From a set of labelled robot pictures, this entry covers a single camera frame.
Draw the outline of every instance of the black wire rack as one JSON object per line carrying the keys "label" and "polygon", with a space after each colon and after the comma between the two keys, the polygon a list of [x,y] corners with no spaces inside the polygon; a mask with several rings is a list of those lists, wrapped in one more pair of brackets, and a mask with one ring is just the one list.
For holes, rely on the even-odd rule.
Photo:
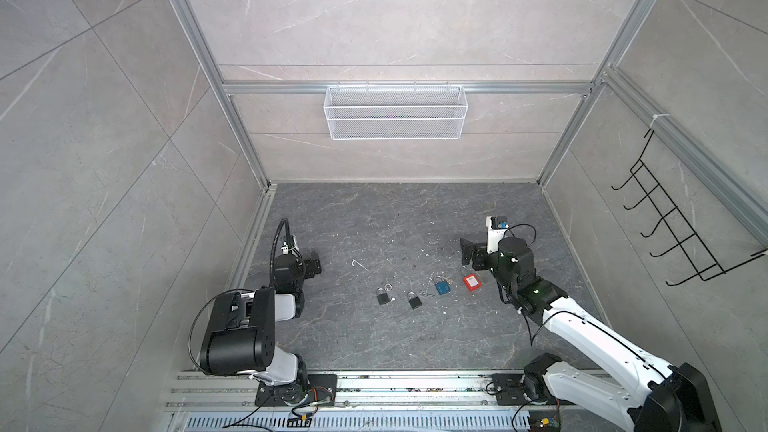
{"label": "black wire rack", "polygon": [[[646,143],[645,143],[645,147],[643,147],[643,151],[642,151],[642,152],[640,152],[640,157],[639,157],[639,158],[638,158],[638,160],[637,160],[637,161],[636,161],[636,162],[635,162],[635,163],[632,165],[632,167],[630,167],[630,172],[631,172],[631,175],[630,175],[630,176],[629,176],[629,178],[626,180],[626,182],[624,182],[623,184],[621,184],[621,186],[620,186],[620,187],[613,187],[613,186],[611,186],[611,188],[612,188],[613,190],[621,190],[621,189],[622,189],[622,188],[624,188],[624,187],[625,187],[625,186],[626,186],[626,185],[627,185],[627,184],[628,184],[628,183],[629,183],[629,182],[630,182],[632,179],[634,179],[634,180],[635,180],[635,181],[638,183],[638,185],[640,186],[640,188],[643,190],[643,193],[644,193],[644,195],[643,195],[643,197],[642,197],[642,198],[641,198],[641,199],[638,201],[638,203],[636,203],[635,205],[633,205],[633,206],[631,206],[631,207],[627,207],[627,206],[624,206],[624,208],[625,208],[626,210],[632,210],[633,208],[636,208],[636,207],[637,207],[637,206],[639,206],[641,203],[643,203],[643,201],[645,201],[645,200],[647,199],[648,201],[650,201],[650,203],[651,203],[651,205],[654,207],[654,209],[656,209],[656,212],[659,214],[659,217],[660,217],[660,218],[659,218],[659,220],[658,220],[658,222],[656,222],[656,226],[654,226],[654,229],[653,229],[652,231],[650,231],[650,234],[648,234],[648,235],[645,235],[645,234],[643,234],[643,233],[641,232],[641,233],[640,233],[640,235],[642,235],[643,237],[646,237],[646,238],[650,237],[651,235],[653,235],[653,234],[654,234],[654,233],[655,233],[655,232],[658,230],[659,226],[660,226],[660,225],[663,223],[665,226],[667,226],[667,229],[669,229],[669,231],[670,231],[670,234],[672,234],[672,237],[673,237],[673,238],[674,238],[674,240],[676,241],[675,245],[673,245],[672,247],[669,247],[667,250],[665,250],[665,251],[664,251],[664,252],[662,252],[661,254],[653,254],[653,253],[651,253],[651,254],[650,254],[650,256],[651,256],[651,257],[661,257],[662,255],[666,255],[666,254],[668,254],[669,252],[672,252],[673,250],[675,250],[676,248],[678,248],[678,247],[679,247],[679,248],[680,248],[680,250],[681,250],[681,251],[683,251],[683,254],[685,254],[685,257],[686,257],[686,259],[688,259],[688,263],[690,264],[690,266],[691,266],[691,267],[693,267],[693,268],[694,268],[694,270],[696,271],[696,273],[692,274],[691,276],[689,276],[689,277],[687,277],[687,278],[685,278],[685,279],[683,279],[683,280],[681,280],[681,281],[679,281],[679,282],[670,283],[669,281],[666,281],[667,285],[669,285],[670,287],[674,287],[675,285],[684,284],[684,283],[688,282],[689,280],[691,280],[691,279],[692,279],[692,278],[694,278],[694,277],[698,277],[698,278],[700,278],[702,281],[705,281],[705,282],[706,282],[706,281],[712,280],[713,278],[715,278],[715,277],[718,277],[718,276],[720,276],[720,275],[722,275],[722,274],[728,273],[728,272],[730,272],[730,271],[734,270],[735,268],[739,268],[739,267],[741,267],[741,266],[742,266],[742,265],[744,265],[744,264],[749,264],[750,262],[752,262],[752,261],[754,261],[754,260],[757,260],[758,258],[761,258],[761,257],[763,257],[763,256],[764,256],[764,254],[765,254],[765,252],[768,252],[768,248],[764,248],[763,250],[761,250],[761,251],[759,251],[759,252],[755,252],[754,254],[750,255],[750,258],[748,258],[747,260],[745,260],[744,262],[742,262],[742,263],[740,263],[740,264],[736,264],[736,265],[734,265],[734,266],[733,266],[733,267],[731,267],[731,268],[724,268],[724,267],[723,267],[723,265],[722,265],[722,264],[720,264],[720,262],[719,262],[719,261],[717,260],[717,258],[714,256],[714,254],[712,253],[712,251],[710,250],[710,248],[709,248],[709,247],[706,245],[706,243],[705,243],[705,242],[704,242],[704,240],[701,238],[701,236],[699,236],[698,232],[696,232],[696,229],[694,228],[694,226],[692,226],[692,225],[690,224],[690,222],[688,222],[688,218],[685,216],[685,214],[683,214],[683,211],[682,211],[682,210],[680,210],[680,208],[677,206],[677,204],[676,204],[676,203],[675,203],[675,201],[672,199],[672,197],[670,197],[670,195],[667,193],[667,190],[666,190],[666,189],[665,189],[665,188],[664,188],[664,187],[661,185],[661,183],[660,183],[660,182],[659,182],[659,181],[656,179],[656,176],[654,175],[654,173],[653,173],[653,172],[652,172],[652,171],[651,171],[651,170],[648,168],[648,166],[645,164],[645,162],[643,162],[643,154],[645,154],[645,151],[646,151],[646,149],[648,148],[648,144],[650,143],[650,140],[653,138],[653,136],[654,136],[654,131],[653,131],[653,130],[650,130],[650,129],[648,129],[648,132],[646,132],[646,133],[645,133],[645,135],[643,136],[643,138],[647,137],[647,138],[648,138],[648,140],[647,140],[647,141],[646,141]],[[645,171],[646,171],[646,172],[647,172],[647,173],[650,175],[650,177],[653,179],[653,182],[652,182],[652,183],[653,183],[653,184],[655,184],[655,185],[653,185],[653,187],[651,187],[651,188],[650,188],[650,190],[647,190],[647,189],[646,189],[646,186],[644,186],[644,185],[642,184],[642,182],[640,182],[640,180],[638,179],[638,172],[639,172],[640,170],[645,170]],[[660,207],[658,206],[658,204],[657,204],[657,203],[654,201],[653,197],[651,197],[651,196],[650,196],[650,194],[651,194],[653,191],[655,191],[657,188],[658,188],[659,190],[661,190],[661,191],[662,191],[662,192],[663,192],[663,193],[664,193],[664,194],[667,196],[667,199],[669,200],[670,204],[672,204],[672,209],[670,209],[670,210],[669,210],[669,211],[667,211],[667,212],[662,212],[662,211],[661,211],[661,208],[660,208]],[[670,224],[669,224],[669,223],[668,223],[668,221],[667,221],[667,218],[668,218],[668,217],[669,217],[669,216],[670,216],[670,215],[671,215],[673,212],[676,212],[676,211],[677,211],[677,213],[678,213],[678,214],[679,214],[679,215],[680,215],[680,216],[683,218],[683,220],[685,221],[686,225],[687,225],[687,226],[688,226],[688,228],[691,230],[691,234],[690,234],[690,235],[687,235],[687,236],[686,236],[686,237],[684,237],[684,238],[680,238],[680,237],[678,237],[678,236],[677,236],[677,234],[675,234],[674,230],[672,230],[672,227],[670,226]],[[685,250],[685,247],[683,247],[683,244],[685,244],[685,243],[686,243],[686,242],[688,242],[689,240],[698,240],[698,242],[699,242],[699,243],[700,243],[702,246],[704,246],[704,249],[706,250],[706,253],[708,253],[708,254],[710,255],[710,257],[712,257],[712,260],[714,261],[714,264],[710,265],[709,267],[706,267],[706,268],[703,268],[703,269],[699,270],[699,268],[698,268],[698,267],[696,266],[696,264],[694,263],[694,260],[693,260],[693,259],[692,259],[692,258],[691,258],[689,255],[688,255],[688,251],[687,251],[687,250]],[[712,274],[712,275],[710,275],[709,277],[705,277],[705,276],[703,276],[703,275],[702,275],[703,273],[705,273],[706,271],[708,271],[708,270],[710,270],[710,269],[712,269],[712,268],[718,268],[718,269],[719,269],[719,271],[718,271],[718,272],[716,272],[716,273],[714,273],[714,274]]]}

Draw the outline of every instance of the white mesh basket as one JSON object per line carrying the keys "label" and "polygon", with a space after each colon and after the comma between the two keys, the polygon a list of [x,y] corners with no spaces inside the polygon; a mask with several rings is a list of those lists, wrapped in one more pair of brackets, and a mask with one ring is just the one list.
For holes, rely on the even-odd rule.
{"label": "white mesh basket", "polygon": [[457,139],[467,115],[460,86],[331,86],[323,105],[331,139]]}

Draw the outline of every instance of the black padlock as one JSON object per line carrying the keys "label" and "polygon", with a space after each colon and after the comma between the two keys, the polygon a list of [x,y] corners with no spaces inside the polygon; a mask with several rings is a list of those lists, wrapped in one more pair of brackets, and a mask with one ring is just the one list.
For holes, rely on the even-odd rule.
{"label": "black padlock", "polygon": [[411,305],[411,308],[419,308],[423,305],[422,300],[414,292],[408,293],[408,303]]}
{"label": "black padlock", "polygon": [[389,303],[389,294],[383,288],[378,288],[376,290],[376,298],[379,299],[379,305]]}

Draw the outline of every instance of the gray floor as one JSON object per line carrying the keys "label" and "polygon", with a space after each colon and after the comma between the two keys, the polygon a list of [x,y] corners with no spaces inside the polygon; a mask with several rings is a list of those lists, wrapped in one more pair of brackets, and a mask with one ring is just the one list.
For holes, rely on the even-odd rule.
{"label": "gray floor", "polygon": [[[247,284],[266,283],[270,242],[285,216],[301,250],[316,249],[323,267],[305,282],[303,315],[276,330],[280,346],[310,368],[521,368],[544,351],[593,367],[548,331],[530,347],[522,317],[498,300],[489,272],[478,272],[480,289],[466,289],[458,239],[483,240],[493,214],[533,224],[538,273],[597,314],[535,184],[282,184]],[[411,310],[406,294],[434,294],[436,275],[452,291],[421,297]],[[379,306],[376,289],[388,283],[395,301]]]}

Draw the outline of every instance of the gray wall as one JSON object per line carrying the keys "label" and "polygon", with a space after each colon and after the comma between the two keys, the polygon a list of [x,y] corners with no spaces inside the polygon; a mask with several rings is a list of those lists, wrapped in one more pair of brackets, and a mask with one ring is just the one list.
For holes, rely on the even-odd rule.
{"label": "gray wall", "polygon": [[[659,0],[620,68],[766,197],[768,0]],[[612,325],[647,350],[707,374],[725,430],[768,430],[768,313],[762,258],[708,282],[693,272],[636,184],[620,191],[645,144],[646,125],[611,91],[590,111],[545,191]],[[656,138],[648,167],[726,268],[761,245]],[[647,186],[648,177],[641,177]],[[654,195],[663,203],[661,195]],[[678,236],[686,225],[673,220]],[[700,243],[693,260],[712,263]]]}
{"label": "gray wall", "polygon": [[[633,0],[190,2],[227,80],[591,80]],[[275,180],[531,182],[578,98],[471,96],[451,141],[334,142],[321,97],[237,103]]]}
{"label": "gray wall", "polygon": [[0,0],[0,430],[148,430],[259,195],[168,0]]}

